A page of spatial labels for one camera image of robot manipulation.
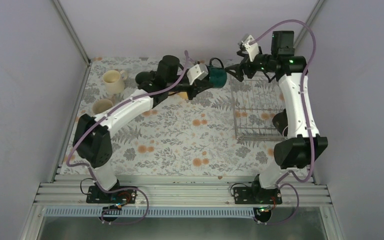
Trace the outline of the yellow mug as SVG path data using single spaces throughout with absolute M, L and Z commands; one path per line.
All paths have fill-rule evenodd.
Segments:
M 186 92 L 179 92 L 177 95 L 184 100 L 189 99 L 188 94 Z

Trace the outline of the dark green mug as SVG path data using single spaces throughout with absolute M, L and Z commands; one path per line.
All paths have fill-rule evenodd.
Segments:
M 144 83 L 152 83 L 155 78 L 155 71 L 142 71 L 135 76 L 135 82 L 138 86 Z
M 220 66 L 214 66 L 213 61 L 219 62 Z M 213 84 L 213 88 L 215 89 L 223 88 L 227 82 L 227 72 L 225 70 L 225 66 L 223 62 L 217 57 L 212 57 L 209 60 L 208 70 L 209 70 L 209 82 Z

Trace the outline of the cream ribbed mug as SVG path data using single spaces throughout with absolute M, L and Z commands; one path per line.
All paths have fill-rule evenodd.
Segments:
M 102 76 L 102 80 L 109 95 L 121 94 L 125 90 L 125 81 L 129 73 L 125 70 L 109 70 Z

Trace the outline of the floral white mug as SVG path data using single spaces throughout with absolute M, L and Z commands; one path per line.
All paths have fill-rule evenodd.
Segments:
M 107 98 L 103 98 L 100 100 L 97 100 L 93 105 L 92 105 L 92 113 L 93 115 L 99 115 L 101 113 L 104 113 L 105 111 L 111 109 L 114 106 L 114 103 Z

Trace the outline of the black speckled mug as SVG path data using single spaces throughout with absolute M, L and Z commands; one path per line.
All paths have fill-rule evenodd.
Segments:
M 272 124 L 283 137 L 286 137 L 288 135 L 289 124 L 286 109 L 284 109 L 282 112 L 277 113 L 272 118 Z

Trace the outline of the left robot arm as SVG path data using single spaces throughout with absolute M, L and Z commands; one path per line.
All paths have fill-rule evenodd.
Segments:
M 111 203 L 119 197 L 119 182 L 109 163 L 113 154 L 112 137 L 126 124 L 165 101 L 170 92 L 185 92 L 191 100 L 211 89 L 210 68 L 196 63 L 187 68 L 173 55 L 165 55 L 156 70 L 142 71 L 135 77 L 137 90 L 110 109 L 79 118 L 70 155 L 77 153 L 97 185 L 99 196 Z

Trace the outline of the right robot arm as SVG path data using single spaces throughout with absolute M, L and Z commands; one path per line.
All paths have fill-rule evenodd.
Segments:
M 257 72 L 273 73 L 283 94 L 285 109 L 275 115 L 273 124 L 286 139 L 275 145 L 275 163 L 259 173 L 245 195 L 239 199 L 246 203 L 274 203 L 281 197 L 279 183 L 295 171 L 310 167 L 307 182 L 312 176 L 316 159 L 328 146 L 313 118 L 308 94 L 308 65 L 303 56 L 296 56 L 293 31 L 274 31 L 271 53 L 264 54 L 257 40 L 246 34 L 239 42 L 237 55 L 240 63 L 226 67 L 226 71 L 238 81 L 253 78 Z

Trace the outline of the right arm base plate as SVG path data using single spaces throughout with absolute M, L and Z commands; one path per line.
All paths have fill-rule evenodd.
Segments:
M 236 205 L 281 205 L 282 195 L 278 188 L 251 189 L 250 187 L 238 186 L 233 188 L 233 197 Z

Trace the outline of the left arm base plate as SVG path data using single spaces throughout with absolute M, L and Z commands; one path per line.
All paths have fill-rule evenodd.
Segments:
M 116 193 L 105 193 L 96 185 L 90 186 L 86 196 L 88 204 L 109 204 L 109 205 L 125 205 L 134 204 L 136 201 L 137 191 L 135 189 L 127 189 Z

